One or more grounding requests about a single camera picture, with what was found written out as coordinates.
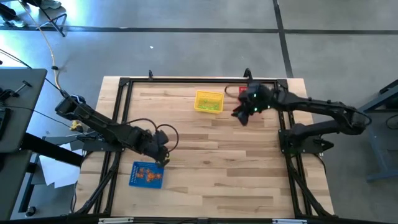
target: blue box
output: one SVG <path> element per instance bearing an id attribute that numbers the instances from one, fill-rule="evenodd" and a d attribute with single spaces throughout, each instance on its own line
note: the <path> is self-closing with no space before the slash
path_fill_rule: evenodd
<path id="1" fill-rule="evenodd" d="M 158 168 L 154 162 L 134 162 L 132 165 L 130 186 L 161 189 L 164 168 Z"/>

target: red object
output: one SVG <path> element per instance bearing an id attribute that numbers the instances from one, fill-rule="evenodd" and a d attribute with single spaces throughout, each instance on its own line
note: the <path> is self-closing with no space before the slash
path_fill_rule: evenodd
<path id="1" fill-rule="evenodd" d="M 239 86 L 239 94 L 241 94 L 241 92 L 243 92 L 244 90 L 247 90 L 247 86 Z"/>

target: white paper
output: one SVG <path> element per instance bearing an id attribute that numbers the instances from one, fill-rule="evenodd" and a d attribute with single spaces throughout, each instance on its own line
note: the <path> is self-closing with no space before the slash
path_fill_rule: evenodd
<path id="1" fill-rule="evenodd" d="M 60 147 L 71 151 L 69 143 L 63 144 Z M 82 155 L 83 151 L 79 149 L 73 152 Z M 54 183 L 54 187 L 58 188 L 74 184 L 78 180 L 80 167 L 56 161 L 46 156 L 40 156 L 39 158 L 47 186 Z"/>

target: wire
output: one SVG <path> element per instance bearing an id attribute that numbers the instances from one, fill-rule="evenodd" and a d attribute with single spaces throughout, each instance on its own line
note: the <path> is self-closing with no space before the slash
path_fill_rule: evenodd
<path id="1" fill-rule="evenodd" d="M 47 78 L 45 78 L 45 81 L 49 82 L 52 86 L 54 86 L 54 88 L 56 88 L 57 90 L 60 90 L 56 85 L 54 85 L 54 83 L 50 82 L 50 80 L 48 80 Z"/>
<path id="2" fill-rule="evenodd" d="M 11 59 L 13 59 L 14 61 L 19 62 L 19 63 L 25 65 L 26 67 L 32 69 L 32 67 L 30 67 L 28 64 L 26 64 L 25 62 L 23 62 L 21 59 L 19 59 L 19 58 L 13 56 L 12 54 L 6 52 L 5 50 L 0 49 L 0 53 L 4 54 L 5 56 L 7 56 L 7 57 L 9 57 L 9 58 L 11 58 Z"/>
<path id="3" fill-rule="evenodd" d="M 67 124 L 65 124 L 65 123 L 63 123 L 63 122 L 61 122 L 61 121 L 57 121 L 57 120 L 54 119 L 54 118 L 51 118 L 51 117 L 49 117 L 49 116 L 47 116 L 47 115 L 45 115 L 45 114 L 43 114 L 43 113 L 41 113 L 41 112 L 38 112 L 38 111 L 33 110 L 33 109 L 30 109 L 30 108 L 26 108 L 26 107 L 23 107 L 23 106 L 3 106 L 3 107 L 5 107 L 5 108 L 22 108 L 22 109 L 27 109 L 27 110 L 36 112 L 36 113 L 38 113 L 38 114 L 41 114 L 42 116 L 45 116 L 45 117 L 48 118 L 48 119 L 51 119 L 51 120 L 53 120 L 53 121 L 55 121 L 55 122 L 57 122 L 57 123 L 60 123 L 60 124 L 62 124 L 62 125 L 65 125 L 66 127 L 70 128 L 69 125 L 67 125 Z"/>
<path id="4" fill-rule="evenodd" d="M 19 4 L 25 9 L 25 12 L 26 12 L 26 13 L 29 15 L 29 17 L 32 19 L 32 21 L 34 22 L 35 26 L 38 28 L 38 30 L 40 31 L 40 33 L 43 35 L 44 40 L 45 40 L 47 46 L 49 47 L 49 50 L 50 50 L 50 53 L 51 53 L 51 58 L 52 58 L 52 68 L 51 68 L 51 69 L 54 71 L 54 80 L 55 80 L 55 84 L 56 84 L 56 86 L 58 87 L 58 89 L 61 90 L 62 88 L 61 88 L 60 84 L 58 83 L 59 72 L 56 72 L 56 70 L 54 69 L 54 68 L 56 67 L 56 66 L 55 66 L 55 56 L 54 56 L 53 50 L 52 50 L 52 48 L 51 48 L 51 45 L 50 45 L 50 43 L 49 43 L 49 40 L 47 40 L 47 37 L 45 36 L 44 32 L 42 31 L 42 29 L 40 28 L 40 26 L 38 25 L 38 23 L 35 21 L 35 19 L 33 19 L 32 15 L 31 15 L 30 12 L 26 9 L 26 7 L 23 5 L 23 3 L 19 1 Z"/>
<path id="5" fill-rule="evenodd" d="M 391 120 L 392 118 L 395 118 L 396 116 L 398 116 L 398 114 L 392 115 L 391 117 L 386 119 L 386 126 L 387 126 L 388 129 L 391 129 L 391 130 L 397 130 L 398 129 L 398 126 L 397 127 L 391 127 L 391 126 L 388 125 L 388 121 Z"/>
<path id="6" fill-rule="evenodd" d="M 230 93 L 227 92 L 227 89 L 228 89 L 229 87 L 231 87 L 231 85 L 226 85 L 226 86 L 225 86 L 225 89 L 224 89 L 225 95 L 227 95 L 227 96 L 229 96 L 229 97 L 232 97 L 232 98 L 238 98 L 239 96 L 234 96 L 234 95 L 232 95 L 232 94 L 230 94 Z"/>
<path id="7" fill-rule="evenodd" d="M 349 110 L 352 110 L 352 111 L 354 111 L 354 113 L 358 113 L 358 114 L 364 116 L 365 118 L 367 118 L 369 121 L 365 124 L 365 126 L 369 126 L 372 123 L 372 118 L 369 115 L 367 115 L 366 113 L 363 113 L 363 112 L 360 112 L 360 111 L 354 110 L 354 109 L 349 109 Z"/>
<path id="8" fill-rule="evenodd" d="M 173 147 L 171 150 L 169 150 L 168 152 L 173 151 L 173 150 L 178 146 L 178 142 L 179 142 L 179 140 L 180 140 L 180 136 L 178 135 L 178 131 L 177 131 L 177 129 L 175 129 L 175 127 L 173 127 L 173 126 L 171 126 L 171 125 L 169 125 L 169 124 L 161 124 L 161 125 L 159 125 L 159 126 L 156 126 L 156 124 L 153 122 L 153 120 L 148 119 L 148 118 L 138 118 L 138 119 L 134 119 L 134 120 L 132 120 L 132 121 L 128 121 L 128 122 L 126 122 L 126 123 L 122 123 L 122 124 L 131 124 L 131 123 L 136 122 L 136 121 L 148 121 L 148 122 L 152 123 L 152 125 L 155 127 L 155 133 L 157 132 L 157 130 L 158 130 L 160 127 L 167 126 L 167 127 L 172 128 L 172 129 L 175 131 L 175 133 L 177 134 L 177 142 L 175 143 L 174 147 Z"/>
<path id="9" fill-rule="evenodd" d="M 322 159 L 318 154 L 314 153 L 313 155 L 314 155 L 316 158 L 318 158 L 319 161 L 322 163 L 322 165 L 323 165 L 323 170 L 325 171 L 325 175 L 326 175 L 326 165 L 325 165 L 325 162 L 323 161 L 323 159 Z"/>
<path id="10" fill-rule="evenodd" d="M 157 131 L 156 124 L 153 122 L 153 120 L 148 119 L 148 118 L 138 118 L 138 119 L 134 119 L 132 121 L 128 121 L 126 123 L 121 123 L 121 124 L 131 124 L 131 123 L 136 122 L 136 121 L 148 121 L 148 122 L 151 122 L 154 125 L 154 127 L 155 127 L 155 132 Z"/>
<path id="11" fill-rule="evenodd" d="M 177 142 L 175 143 L 174 148 L 172 148 L 171 150 L 168 151 L 168 153 L 170 153 L 171 151 L 173 151 L 178 146 L 178 142 L 180 140 L 180 136 L 178 135 L 178 131 L 175 129 L 175 127 L 173 127 L 173 126 L 171 126 L 169 124 L 161 124 L 158 127 L 156 127 L 156 129 L 159 129 L 160 127 L 163 127 L 163 126 L 167 126 L 167 127 L 172 128 L 175 131 L 175 133 L 177 134 Z"/>

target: black metal frame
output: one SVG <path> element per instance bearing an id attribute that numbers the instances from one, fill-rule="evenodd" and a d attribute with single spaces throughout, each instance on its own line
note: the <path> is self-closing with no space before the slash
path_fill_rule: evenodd
<path id="1" fill-rule="evenodd" d="M 118 86 L 118 93 L 116 95 L 116 101 L 115 101 L 115 106 L 114 106 L 114 111 L 113 111 L 113 119 L 116 120 L 118 117 L 119 109 L 121 106 L 121 97 L 123 94 L 123 89 L 126 86 L 127 87 L 127 95 L 126 95 L 126 100 L 124 102 L 124 109 L 123 109 L 123 115 L 122 115 L 122 122 L 127 121 L 128 117 L 128 112 L 129 112 L 129 106 L 131 102 L 131 96 L 132 96 L 132 88 L 134 86 L 134 83 L 237 83 L 237 84 L 246 84 L 247 80 L 245 78 L 161 78 L 157 77 L 154 78 L 153 76 L 149 75 L 148 78 L 145 77 L 137 77 L 137 78 L 120 78 L 119 80 L 119 86 Z M 289 87 L 287 85 L 287 80 L 286 79 L 266 79 L 266 78 L 258 78 L 254 79 L 257 82 L 261 82 L 263 84 L 271 84 L 273 85 L 274 88 L 279 89 L 281 91 L 288 91 Z M 295 121 L 294 121 L 294 116 L 291 111 L 288 113 L 288 120 L 290 126 L 292 126 Z M 278 112 L 278 117 L 279 117 L 279 124 L 280 124 L 280 129 L 284 130 L 286 129 L 286 123 L 285 123 L 285 117 L 284 113 L 279 111 Z M 108 169 L 108 163 L 109 163 L 109 158 L 111 157 L 112 152 L 106 152 L 104 161 L 103 161 L 103 170 L 101 172 L 101 179 L 106 175 L 107 169 Z M 117 165 L 119 165 L 120 158 L 121 158 L 121 152 L 115 152 L 116 156 L 114 163 L 116 162 Z M 344 218 L 338 218 L 336 216 L 332 216 L 328 214 L 326 211 L 323 210 L 322 206 L 317 202 L 315 197 L 312 195 L 311 191 L 308 189 L 306 181 L 305 181 L 305 174 L 304 174 L 304 168 L 303 168 L 303 162 L 302 162 L 302 157 L 300 154 L 297 154 L 295 156 L 296 162 L 297 162 L 297 170 L 293 166 L 292 163 L 292 156 L 289 153 L 283 153 L 285 156 L 286 164 L 287 164 L 287 173 L 288 173 L 288 178 L 289 178 L 289 185 L 290 185 L 290 193 L 292 196 L 292 204 L 293 204 L 293 210 L 294 210 L 294 215 L 296 219 L 301 219 L 301 220 L 307 220 L 309 222 L 314 222 L 314 223 L 379 223 L 379 222 L 368 222 L 368 221 L 362 221 L 362 220 L 351 220 L 351 219 L 344 219 Z M 108 199 L 106 202 L 105 210 L 103 213 L 100 213 L 100 206 L 101 206 L 101 201 L 102 201 L 102 193 L 98 197 L 96 203 L 95 203 L 95 209 L 94 209 L 94 214 L 87 215 L 88 217 L 95 217 L 101 216 L 101 217 L 111 217 L 111 211 L 112 211 L 112 204 L 113 204 L 113 197 L 114 197 L 114 191 L 116 188 L 116 180 L 117 180 L 118 172 L 114 173 L 111 179 L 110 183 L 110 188 L 109 188 L 109 194 L 108 194 Z M 302 189 L 303 193 L 303 199 L 304 199 L 304 207 L 305 207 L 305 212 L 303 213 L 300 209 L 299 205 L 299 198 L 297 196 L 297 189 L 296 189 L 296 182 Z M 318 216 L 312 215 L 312 207 L 316 211 L 321 211 Z M 209 219 L 202 219 L 198 217 L 194 218 L 170 218 L 170 217 L 134 217 L 134 222 L 181 222 L 184 220 L 188 219 L 194 219 L 202 223 L 272 223 L 273 219 L 271 218 L 209 218 Z"/>

